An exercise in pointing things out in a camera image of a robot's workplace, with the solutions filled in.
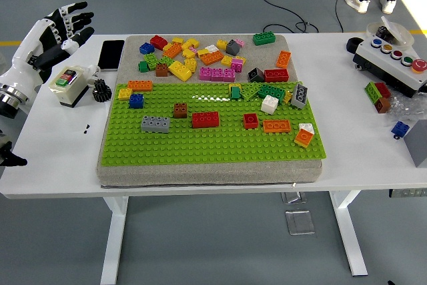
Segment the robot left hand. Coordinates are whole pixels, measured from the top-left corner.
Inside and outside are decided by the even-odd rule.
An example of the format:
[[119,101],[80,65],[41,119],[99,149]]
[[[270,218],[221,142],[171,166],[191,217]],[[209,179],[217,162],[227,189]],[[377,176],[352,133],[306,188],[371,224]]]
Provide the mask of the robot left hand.
[[1,85],[31,97],[49,76],[54,65],[73,55],[93,35],[89,26],[94,14],[85,12],[87,2],[64,5],[38,20],[15,52]]

